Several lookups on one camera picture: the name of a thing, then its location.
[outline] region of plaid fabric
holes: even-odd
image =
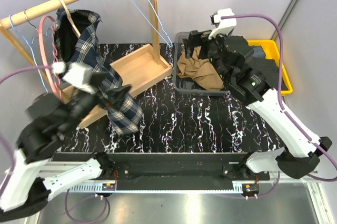
[[[91,24],[80,30],[79,26],[76,24],[76,19],[73,19],[76,27],[81,32],[81,36],[75,45],[75,52],[71,56],[69,62],[78,62],[90,65],[94,69],[94,72],[109,72],[110,75],[102,82],[100,86],[102,94],[108,98],[105,91],[120,87],[122,85],[122,78],[110,66],[110,64],[105,61],[105,58],[101,57],[98,53],[98,39],[96,36],[96,29],[98,23],[101,21],[101,17],[95,12],[86,10],[73,10],[70,12],[72,15],[76,12],[82,14],[83,16],[87,17],[87,20]],[[66,13],[63,9],[59,9],[57,11],[54,43],[58,52],[58,60],[65,61],[61,52],[61,36],[64,34],[64,31],[60,30],[61,22],[68,22]],[[109,108],[107,114],[112,124],[113,130],[115,130],[118,135],[137,132],[137,124],[142,118],[142,115],[142,109],[130,95],[126,96],[120,110],[117,111],[113,108]]]

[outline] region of brown cloth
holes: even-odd
[[[206,90],[219,91],[223,82],[208,59],[199,59],[200,47],[195,48],[191,58],[186,58],[185,51],[177,62],[177,74],[181,78],[191,78]]]

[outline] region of metal floor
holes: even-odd
[[[261,191],[271,188],[262,184]],[[70,194],[71,208],[88,194]],[[61,194],[42,211],[40,224],[70,224],[64,213]],[[270,196],[258,200],[226,199],[218,195],[114,194],[111,211],[96,223],[109,224],[316,224],[309,191],[304,184],[280,184]],[[93,198],[71,211],[73,217],[89,221],[96,218],[104,203]]]

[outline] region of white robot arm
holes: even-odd
[[[230,8],[219,10],[211,16],[211,22],[216,26],[214,30],[191,31],[184,40],[186,56],[190,57],[194,48],[201,46],[199,58],[208,58],[232,95],[259,114],[285,143],[285,148],[247,154],[239,166],[241,173],[281,170],[299,179],[312,172],[320,161],[322,153],[313,144],[328,150],[332,142],[328,137],[319,137],[310,131],[284,102],[284,110],[281,110],[277,91],[261,72],[249,66],[253,49],[242,36],[230,36],[236,19],[222,17],[233,15]],[[305,130],[311,142],[285,112]]]
[[[22,130],[14,152],[15,167],[1,185],[0,222],[31,216],[74,185],[113,175],[113,163],[108,155],[98,152],[86,163],[67,172],[45,179],[38,177],[40,170],[63,145],[63,134],[75,129],[96,105],[120,104],[118,99],[124,99],[123,94],[130,89],[130,86],[119,88],[116,100],[106,100],[97,91],[106,73],[92,73],[89,66],[78,63],[67,67],[56,63],[53,68],[57,73],[66,71],[63,79],[72,84],[77,93],[67,104],[54,94],[43,94],[27,109],[33,121]]]

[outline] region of wooden clothes rack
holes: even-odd
[[[63,0],[66,5],[79,0]],[[157,12],[157,0],[150,0],[155,11]],[[12,15],[12,23],[14,26],[23,24],[32,19],[43,16],[51,11],[55,11],[62,8],[60,0],[50,0],[48,2],[42,3],[35,7],[26,10],[26,15],[24,12]],[[158,30],[158,19],[149,4],[150,9],[150,22]],[[19,40],[12,34],[9,29],[11,24],[9,18],[3,18],[0,20],[0,33],[4,35],[7,40],[13,45],[13,47],[31,64],[35,65],[33,59],[31,58],[29,52],[26,48],[19,42]],[[144,92],[154,84],[158,83],[160,80],[169,76],[172,73],[171,66],[166,62],[166,60],[160,55],[159,47],[159,34],[151,28],[152,34],[152,46],[147,44],[142,48],[128,54],[127,56],[113,62],[111,65],[113,68],[122,76],[123,85],[132,85],[131,95],[135,97],[136,95]],[[44,72],[41,72],[43,78],[47,80],[47,76]],[[63,90],[63,99],[68,102],[70,93],[73,87],[67,87]],[[82,120],[80,123],[80,128],[84,128],[96,120],[100,119],[106,115],[106,111],[100,109],[98,106],[95,107],[90,114]]]

